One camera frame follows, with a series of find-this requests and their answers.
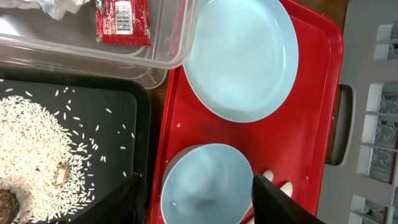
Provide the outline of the black plastic tray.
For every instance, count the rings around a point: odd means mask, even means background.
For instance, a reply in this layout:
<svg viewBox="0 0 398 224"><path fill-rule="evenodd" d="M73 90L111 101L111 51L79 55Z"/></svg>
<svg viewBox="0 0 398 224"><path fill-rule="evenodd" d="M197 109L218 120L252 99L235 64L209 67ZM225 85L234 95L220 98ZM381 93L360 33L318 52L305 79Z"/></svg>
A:
<svg viewBox="0 0 398 224"><path fill-rule="evenodd" d="M1 222L142 223L150 100L135 82L1 69Z"/></svg>

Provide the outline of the grey dishwasher rack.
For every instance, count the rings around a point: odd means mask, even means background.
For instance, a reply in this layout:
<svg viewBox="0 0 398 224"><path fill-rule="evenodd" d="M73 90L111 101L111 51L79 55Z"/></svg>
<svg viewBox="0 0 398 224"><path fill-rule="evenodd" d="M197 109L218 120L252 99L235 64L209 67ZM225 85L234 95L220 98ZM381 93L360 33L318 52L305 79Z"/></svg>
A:
<svg viewBox="0 0 398 224"><path fill-rule="evenodd" d="M397 222L397 2L350 1L333 163L317 217Z"/></svg>

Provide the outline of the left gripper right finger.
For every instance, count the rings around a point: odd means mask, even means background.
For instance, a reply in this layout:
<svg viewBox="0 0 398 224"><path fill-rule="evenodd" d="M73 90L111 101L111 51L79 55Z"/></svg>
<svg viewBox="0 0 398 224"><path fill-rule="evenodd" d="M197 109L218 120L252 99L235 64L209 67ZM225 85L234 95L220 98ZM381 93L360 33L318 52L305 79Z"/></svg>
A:
<svg viewBox="0 0 398 224"><path fill-rule="evenodd" d="M325 224L261 174L252 182L255 224Z"/></svg>

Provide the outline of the white plastic fork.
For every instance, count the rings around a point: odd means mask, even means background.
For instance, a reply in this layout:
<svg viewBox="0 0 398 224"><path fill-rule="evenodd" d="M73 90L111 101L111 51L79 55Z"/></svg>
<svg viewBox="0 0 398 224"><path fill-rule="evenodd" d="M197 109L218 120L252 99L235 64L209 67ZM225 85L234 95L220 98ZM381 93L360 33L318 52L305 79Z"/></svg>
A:
<svg viewBox="0 0 398 224"><path fill-rule="evenodd" d="M274 173L271 170L265 171L262 175L270 182L274 179Z"/></svg>

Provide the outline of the rice and food scraps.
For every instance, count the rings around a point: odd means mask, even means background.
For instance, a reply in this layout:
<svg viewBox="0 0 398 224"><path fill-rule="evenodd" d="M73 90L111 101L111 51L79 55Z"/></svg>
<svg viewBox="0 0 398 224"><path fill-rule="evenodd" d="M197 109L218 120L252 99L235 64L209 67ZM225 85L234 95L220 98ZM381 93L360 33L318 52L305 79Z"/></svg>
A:
<svg viewBox="0 0 398 224"><path fill-rule="evenodd" d="M1 188L13 223L69 223L132 174L135 98L125 91L1 87Z"/></svg>

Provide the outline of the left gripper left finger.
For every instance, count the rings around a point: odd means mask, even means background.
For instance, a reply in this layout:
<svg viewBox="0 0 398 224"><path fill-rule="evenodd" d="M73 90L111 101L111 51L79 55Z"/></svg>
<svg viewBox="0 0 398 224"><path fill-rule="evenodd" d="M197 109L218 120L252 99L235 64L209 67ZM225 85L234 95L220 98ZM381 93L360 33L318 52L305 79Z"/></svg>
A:
<svg viewBox="0 0 398 224"><path fill-rule="evenodd" d="M148 186L141 174L133 173L118 188L96 202L70 224L141 224Z"/></svg>

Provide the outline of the red sauce packet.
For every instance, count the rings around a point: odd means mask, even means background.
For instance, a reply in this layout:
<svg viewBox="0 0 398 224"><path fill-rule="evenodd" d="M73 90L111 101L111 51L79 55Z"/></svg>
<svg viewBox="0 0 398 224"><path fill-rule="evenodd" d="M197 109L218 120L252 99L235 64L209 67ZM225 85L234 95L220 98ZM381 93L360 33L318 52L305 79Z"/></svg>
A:
<svg viewBox="0 0 398 224"><path fill-rule="evenodd" d="M147 0L96 1L96 41L104 44L150 46Z"/></svg>

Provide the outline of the white plastic spoon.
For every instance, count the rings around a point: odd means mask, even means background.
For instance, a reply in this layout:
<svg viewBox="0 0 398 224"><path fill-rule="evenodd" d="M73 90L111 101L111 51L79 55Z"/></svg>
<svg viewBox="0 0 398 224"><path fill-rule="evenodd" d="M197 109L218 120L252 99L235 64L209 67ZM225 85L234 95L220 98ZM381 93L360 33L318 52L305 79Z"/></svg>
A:
<svg viewBox="0 0 398 224"><path fill-rule="evenodd" d="M293 184L291 182L286 182L284 185L280 187L280 190L285 193L288 197L292 197L293 194Z"/></svg>

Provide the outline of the clear plastic bin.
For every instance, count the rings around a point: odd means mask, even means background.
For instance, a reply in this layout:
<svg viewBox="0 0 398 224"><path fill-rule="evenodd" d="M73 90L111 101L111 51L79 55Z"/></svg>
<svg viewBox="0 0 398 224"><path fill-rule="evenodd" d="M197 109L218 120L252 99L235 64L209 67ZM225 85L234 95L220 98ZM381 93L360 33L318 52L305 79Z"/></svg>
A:
<svg viewBox="0 0 398 224"><path fill-rule="evenodd" d="M41 9L1 9L1 65L115 77L157 88L188 58L200 1L149 1L148 47L96 40L96 6L84 4L59 21Z"/></svg>

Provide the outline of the red serving tray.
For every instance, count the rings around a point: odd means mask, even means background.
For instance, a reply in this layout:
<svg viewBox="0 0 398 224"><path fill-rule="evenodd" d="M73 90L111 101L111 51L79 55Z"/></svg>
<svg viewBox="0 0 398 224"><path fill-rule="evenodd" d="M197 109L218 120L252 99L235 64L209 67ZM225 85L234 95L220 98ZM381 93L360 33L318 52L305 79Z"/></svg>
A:
<svg viewBox="0 0 398 224"><path fill-rule="evenodd" d="M298 72L290 95L270 116L234 123L210 112L195 96L184 69L169 72L149 224L162 223L162 178L183 149L222 143L240 150L255 173L271 170L274 183L293 184L293 199L316 213L343 58L340 28L303 1L284 1L298 40Z"/></svg>

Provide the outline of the light blue plate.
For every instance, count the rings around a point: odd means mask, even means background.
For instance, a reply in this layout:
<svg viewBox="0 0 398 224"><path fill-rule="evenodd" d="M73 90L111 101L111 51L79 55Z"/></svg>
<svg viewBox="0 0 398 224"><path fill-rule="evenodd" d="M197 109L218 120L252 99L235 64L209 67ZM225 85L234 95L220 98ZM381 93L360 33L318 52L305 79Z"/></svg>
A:
<svg viewBox="0 0 398 224"><path fill-rule="evenodd" d="M237 123L261 120L287 99L299 47L280 0L203 1L183 68L198 99Z"/></svg>

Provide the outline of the light blue small bowl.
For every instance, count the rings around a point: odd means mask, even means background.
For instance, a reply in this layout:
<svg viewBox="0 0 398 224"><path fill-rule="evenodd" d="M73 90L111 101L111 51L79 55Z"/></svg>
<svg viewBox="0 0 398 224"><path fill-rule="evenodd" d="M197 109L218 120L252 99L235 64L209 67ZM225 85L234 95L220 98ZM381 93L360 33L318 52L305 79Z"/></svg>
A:
<svg viewBox="0 0 398 224"><path fill-rule="evenodd" d="M227 144L197 144L177 153L162 179L160 209L166 224L240 223L252 205L253 171Z"/></svg>

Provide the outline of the white napkin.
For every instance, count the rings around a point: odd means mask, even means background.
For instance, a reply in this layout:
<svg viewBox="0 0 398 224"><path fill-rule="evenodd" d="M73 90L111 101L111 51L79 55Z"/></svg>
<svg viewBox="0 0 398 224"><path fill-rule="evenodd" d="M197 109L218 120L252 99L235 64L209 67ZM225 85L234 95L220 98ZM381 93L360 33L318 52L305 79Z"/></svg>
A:
<svg viewBox="0 0 398 224"><path fill-rule="evenodd" d="M41 9L59 21L66 12L76 14L88 2L90 0L1 0L1 8Z"/></svg>

